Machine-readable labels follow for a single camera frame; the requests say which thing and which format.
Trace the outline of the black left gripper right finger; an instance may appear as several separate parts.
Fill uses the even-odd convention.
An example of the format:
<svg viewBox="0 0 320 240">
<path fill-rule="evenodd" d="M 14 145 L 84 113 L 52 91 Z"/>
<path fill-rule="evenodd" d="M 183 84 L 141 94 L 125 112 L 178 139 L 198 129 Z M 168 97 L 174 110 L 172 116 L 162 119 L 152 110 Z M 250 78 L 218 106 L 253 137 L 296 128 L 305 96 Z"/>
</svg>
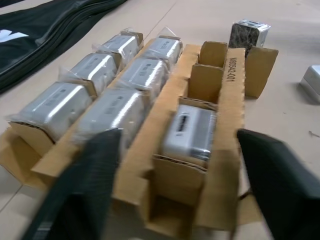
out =
<svg viewBox="0 0 320 240">
<path fill-rule="evenodd" d="M 320 240 L 320 179 L 269 135 L 239 129 L 249 183 L 274 240 Z"/>
</svg>

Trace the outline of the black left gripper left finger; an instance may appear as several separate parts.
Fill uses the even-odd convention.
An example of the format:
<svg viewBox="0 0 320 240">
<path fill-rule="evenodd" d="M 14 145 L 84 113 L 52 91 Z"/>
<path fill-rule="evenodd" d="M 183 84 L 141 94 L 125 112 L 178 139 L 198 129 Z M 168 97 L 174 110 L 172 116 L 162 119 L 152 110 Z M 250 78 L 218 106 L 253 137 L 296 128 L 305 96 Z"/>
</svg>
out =
<svg viewBox="0 0 320 240">
<path fill-rule="evenodd" d="M 101 240 L 122 129 L 96 134 L 53 183 L 20 240 Z"/>
</svg>

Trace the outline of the brown cardboard divider tray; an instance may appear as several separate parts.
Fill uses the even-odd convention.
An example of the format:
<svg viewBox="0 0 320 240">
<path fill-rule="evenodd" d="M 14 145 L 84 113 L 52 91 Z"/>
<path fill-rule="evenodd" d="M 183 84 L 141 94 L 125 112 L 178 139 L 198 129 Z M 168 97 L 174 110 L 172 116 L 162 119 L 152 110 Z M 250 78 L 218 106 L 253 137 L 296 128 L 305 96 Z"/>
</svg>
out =
<svg viewBox="0 0 320 240">
<path fill-rule="evenodd" d="M 197 230 L 227 231 L 263 220 L 254 196 L 239 192 L 241 148 L 237 130 L 244 126 L 245 93 L 253 86 L 254 67 L 271 72 L 278 52 L 253 48 L 248 57 L 226 43 L 187 44 L 151 104 L 115 179 L 113 198 L 134 210 L 141 228 L 175 239 L 191 239 Z M 206 163 L 166 154 L 161 149 L 179 104 L 217 109 L 211 158 Z"/>
</svg>

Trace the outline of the black fabric bag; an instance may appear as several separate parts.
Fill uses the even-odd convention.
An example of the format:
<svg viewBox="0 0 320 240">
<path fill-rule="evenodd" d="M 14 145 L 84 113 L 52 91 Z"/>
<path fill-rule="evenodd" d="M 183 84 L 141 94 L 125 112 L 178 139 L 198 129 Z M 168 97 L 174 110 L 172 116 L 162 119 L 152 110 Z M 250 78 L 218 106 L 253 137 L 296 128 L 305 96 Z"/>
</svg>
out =
<svg viewBox="0 0 320 240">
<path fill-rule="evenodd" d="M 51 0 L 0 15 L 0 94 L 82 39 L 129 0 Z"/>
</svg>

